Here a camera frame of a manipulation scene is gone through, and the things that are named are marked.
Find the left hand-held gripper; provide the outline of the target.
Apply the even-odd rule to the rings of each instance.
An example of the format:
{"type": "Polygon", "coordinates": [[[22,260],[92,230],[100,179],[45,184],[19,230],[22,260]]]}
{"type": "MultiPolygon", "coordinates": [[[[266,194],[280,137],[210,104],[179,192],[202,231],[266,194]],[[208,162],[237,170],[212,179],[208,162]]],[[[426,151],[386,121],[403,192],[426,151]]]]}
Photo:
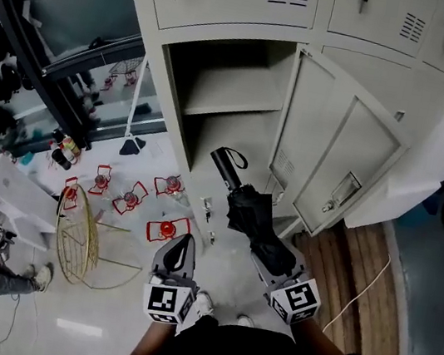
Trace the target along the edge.
{"type": "Polygon", "coordinates": [[[165,243],[152,260],[149,283],[144,284],[143,311],[152,321],[181,325],[193,307],[199,287],[195,273],[192,234],[165,243]]]}

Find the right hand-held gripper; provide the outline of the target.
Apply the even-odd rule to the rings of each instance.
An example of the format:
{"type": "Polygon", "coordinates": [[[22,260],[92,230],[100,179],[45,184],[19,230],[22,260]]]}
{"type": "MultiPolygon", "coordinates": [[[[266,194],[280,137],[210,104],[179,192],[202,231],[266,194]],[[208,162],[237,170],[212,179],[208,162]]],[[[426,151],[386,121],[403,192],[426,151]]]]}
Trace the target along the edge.
{"type": "Polygon", "coordinates": [[[291,274],[274,276],[254,252],[250,255],[265,286],[264,296],[283,322],[292,325],[313,318],[319,310],[321,298],[317,282],[309,276],[305,265],[295,267],[291,274]]]}

